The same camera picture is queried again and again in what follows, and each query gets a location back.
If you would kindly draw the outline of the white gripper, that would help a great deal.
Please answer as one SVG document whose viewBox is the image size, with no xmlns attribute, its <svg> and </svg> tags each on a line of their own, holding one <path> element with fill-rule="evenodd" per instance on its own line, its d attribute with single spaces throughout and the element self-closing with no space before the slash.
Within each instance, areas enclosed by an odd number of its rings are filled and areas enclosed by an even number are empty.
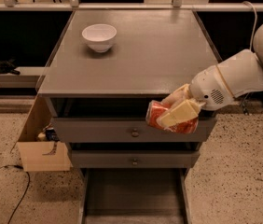
<svg viewBox="0 0 263 224">
<path fill-rule="evenodd" d="M 215 111 L 233 102 L 233 94 L 217 65 L 199 72 L 190 85 L 185 84 L 172 92 L 161 103 L 165 112 L 157 118 L 157 124 L 169 128 L 195 119 L 201 108 Z"/>
</svg>

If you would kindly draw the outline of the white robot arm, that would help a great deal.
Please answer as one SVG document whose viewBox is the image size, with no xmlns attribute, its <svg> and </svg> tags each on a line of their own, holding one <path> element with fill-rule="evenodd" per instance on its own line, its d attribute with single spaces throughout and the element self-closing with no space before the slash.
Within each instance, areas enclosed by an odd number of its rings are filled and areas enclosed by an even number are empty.
<svg viewBox="0 0 263 224">
<path fill-rule="evenodd" d="M 201 110 L 215 111 L 246 93 L 263 91 L 263 24 L 252 46 L 199 72 L 167 96 L 162 102 L 169 109 L 157 118 L 157 124 L 169 129 L 195 119 Z"/>
</svg>

